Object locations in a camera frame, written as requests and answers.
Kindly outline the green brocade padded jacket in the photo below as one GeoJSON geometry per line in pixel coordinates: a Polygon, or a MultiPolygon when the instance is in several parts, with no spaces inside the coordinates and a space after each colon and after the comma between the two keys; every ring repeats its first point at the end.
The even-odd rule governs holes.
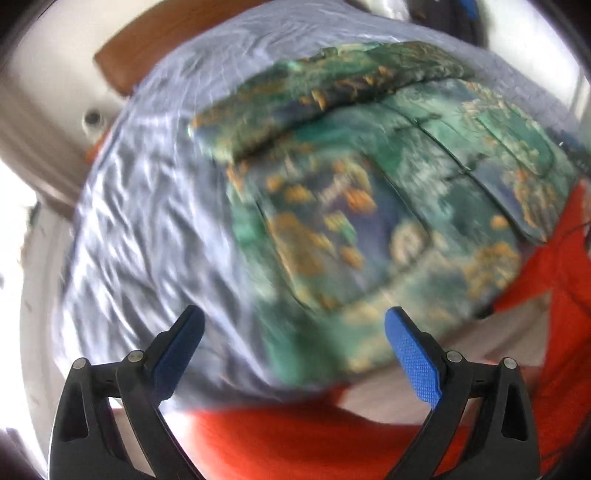
{"type": "Polygon", "coordinates": [[[520,108],[424,42],[281,61],[199,112],[270,370],[303,388],[390,362],[384,316],[441,335],[553,234],[579,175],[520,108]]]}

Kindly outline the orange fluffy trousers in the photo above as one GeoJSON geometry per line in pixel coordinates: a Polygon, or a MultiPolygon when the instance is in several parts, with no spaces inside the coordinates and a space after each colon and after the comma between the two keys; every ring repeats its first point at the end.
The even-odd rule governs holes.
{"type": "Polygon", "coordinates": [[[380,424],[328,394],[298,404],[191,417],[190,455],[208,479],[536,479],[572,459],[590,424],[590,187],[571,195],[550,243],[496,303],[506,310],[551,296],[541,368],[511,358],[479,364],[444,351],[399,309],[387,335],[418,392],[423,425],[380,424]]]}

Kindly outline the white low drawer cabinet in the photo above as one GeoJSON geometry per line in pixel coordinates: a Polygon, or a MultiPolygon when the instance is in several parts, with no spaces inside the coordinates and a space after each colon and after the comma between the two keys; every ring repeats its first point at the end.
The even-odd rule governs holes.
{"type": "Polygon", "coordinates": [[[64,377],[53,357],[52,321],[59,306],[71,223],[38,204],[25,242],[20,348],[24,390],[33,431],[31,451],[48,470],[53,420],[64,377]]]}

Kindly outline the blue checked duvet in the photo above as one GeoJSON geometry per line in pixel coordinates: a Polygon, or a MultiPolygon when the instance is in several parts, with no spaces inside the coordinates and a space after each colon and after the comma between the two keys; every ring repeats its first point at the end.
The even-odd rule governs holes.
{"type": "Polygon", "coordinates": [[[249,274],[231,227],[224,169],[201,153],[201,111],[281,61],[339,45],[424,42],[534,119],[572,161],[577,118],[497,55],[342,1],[273,1],[182,44],[140,83],[90,172],[76,214],[57,326],[64,356],[97,363],[147,346],[189,305],[204,340],[177,399],[225,409],[293,401],[338,382],[296,388],[270,370],[262,326],[246,297],[249,274]]]}

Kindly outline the beige curtain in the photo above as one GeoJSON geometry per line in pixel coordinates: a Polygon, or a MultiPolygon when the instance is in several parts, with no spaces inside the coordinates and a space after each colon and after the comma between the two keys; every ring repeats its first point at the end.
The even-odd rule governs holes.
{"type": "Polygon", "coordinates": [[[41,200],[74,217],[90,166],[85,153],[6,78],[1,80],[1,159],[41,200]]]}

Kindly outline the orange wooden nightstand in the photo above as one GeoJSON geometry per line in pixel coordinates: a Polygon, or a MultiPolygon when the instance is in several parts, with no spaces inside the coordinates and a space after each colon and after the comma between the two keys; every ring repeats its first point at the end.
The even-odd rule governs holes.
{"type": "Polygon", "coordinates": [[[101,151],[101,148],[108,136],[108,133],[103,134],[99,137],[99,139],[92,144],[85,152],[84,161],[88,165],[92,165],[96,160],[98,154],[101,151]]]}

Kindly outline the white round desk fan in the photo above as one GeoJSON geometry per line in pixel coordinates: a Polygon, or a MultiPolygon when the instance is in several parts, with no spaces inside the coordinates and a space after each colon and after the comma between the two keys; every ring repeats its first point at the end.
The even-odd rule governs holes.
{"type": "Polygon", "coordinates": [[[110,126],[108,118],[97,108],[86,110],[81,119],[82,130],[89,142],[95,143],[110,126]]]}

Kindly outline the brown wooden headboard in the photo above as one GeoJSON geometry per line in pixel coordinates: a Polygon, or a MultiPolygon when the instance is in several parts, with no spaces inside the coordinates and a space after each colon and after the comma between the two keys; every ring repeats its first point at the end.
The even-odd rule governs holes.
{"type": "Polygon", "coordinates": [[[162,1],[111,37],[94,54],[94,63],[107,84],[128,97],[179,45],[262,4],[262,0],[162,1]]]}

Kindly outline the black and blue hanging jacket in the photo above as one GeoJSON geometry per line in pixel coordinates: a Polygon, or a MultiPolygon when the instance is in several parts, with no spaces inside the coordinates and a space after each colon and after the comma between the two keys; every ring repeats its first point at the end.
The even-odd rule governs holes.
{"type": "Polygon", "coordinates": [[[486,45],[485,29],[474,0],[413,0],[407,6],[415,24],[477,47],[486,45]]]}

